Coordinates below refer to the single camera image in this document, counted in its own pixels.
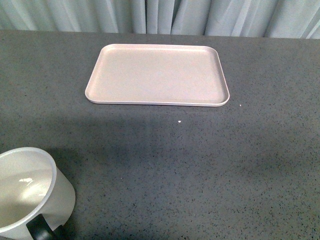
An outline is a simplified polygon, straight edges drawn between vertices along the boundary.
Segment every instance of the mug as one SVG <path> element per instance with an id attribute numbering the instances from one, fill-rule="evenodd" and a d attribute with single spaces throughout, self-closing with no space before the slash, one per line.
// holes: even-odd
<path id="1" fill-rule="evenodd" d="M 21 147 L 0 154 L 0 236 L 67 239 L 62 225 L 75 201 L 73 186 L 46 151 Z"/>

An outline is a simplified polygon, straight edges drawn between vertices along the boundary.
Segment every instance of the tray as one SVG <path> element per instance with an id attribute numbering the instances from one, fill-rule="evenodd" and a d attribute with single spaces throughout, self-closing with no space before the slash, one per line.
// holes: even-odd
<path id="1" fill-rule="evenodd" d="M 230 94 L 211 47 L 111 44 L 101 50 L 85 96 L 95 104 L 218 107 Z"/>

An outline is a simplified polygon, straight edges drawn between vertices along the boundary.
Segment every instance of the mug rim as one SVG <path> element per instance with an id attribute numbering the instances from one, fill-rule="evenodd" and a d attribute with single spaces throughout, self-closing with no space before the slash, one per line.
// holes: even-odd
<path id="1" fill-rule="evenodd" d="M 14 229 L 14 228 L 19 227 L 23 224 L 26 224 L 29 220 L 34 218 L 37 214 L 41 214 L 40 210 L 45 205 L 45 203 L 48 201 L 49 197 L 51 196 L 51 193 L 54 189 L 56 179 L 57 179 L 57 166 L 56 166 L 55 160 L 48 152 L 46 152 L 45 150 L 42 150 L 40 148 L 37 148 L 37 147 L 19 147 L 19 148 L 15 148 L 15 149 L 6 151 L 6 152 L 0 154 L 0 161 L 3 156 L 18 153 L 18 152 L 37 152 L 39 154 L 44 155 L 44 157 L 47 160 L 49 160 L 50 165 L 51 165 L 51 172 L 52 172 L 51 182 L 50 182 L 49 189 L 46 192 L 43 199 L 41 200 L 41 202 L 28 215 L 24 216 L 20 220 L 12 223 L 10 225 L 0 227 L 0 233 L 7 232 L 11 229 Z"/>

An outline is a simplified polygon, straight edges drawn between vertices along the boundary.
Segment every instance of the gray speckled countertop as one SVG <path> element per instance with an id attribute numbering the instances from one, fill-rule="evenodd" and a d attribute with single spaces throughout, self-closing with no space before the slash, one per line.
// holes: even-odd
<path id="1" fill-rule="evenodd" d="M 230 100 L 93 104 L 113 43 L 213 47 Z M 0 138 L 56 160 L 74 240 L 320 238 L 320 40 L 0 31 Z"/>

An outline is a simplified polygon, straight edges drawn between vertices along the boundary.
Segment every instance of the white curtain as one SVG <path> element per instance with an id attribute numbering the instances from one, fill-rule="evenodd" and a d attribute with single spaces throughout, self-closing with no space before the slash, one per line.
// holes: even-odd
<path id="1" fill-rule="evenodd" d="M 320 39 L 320 0 L 0 0 L 0 29 Z"/>

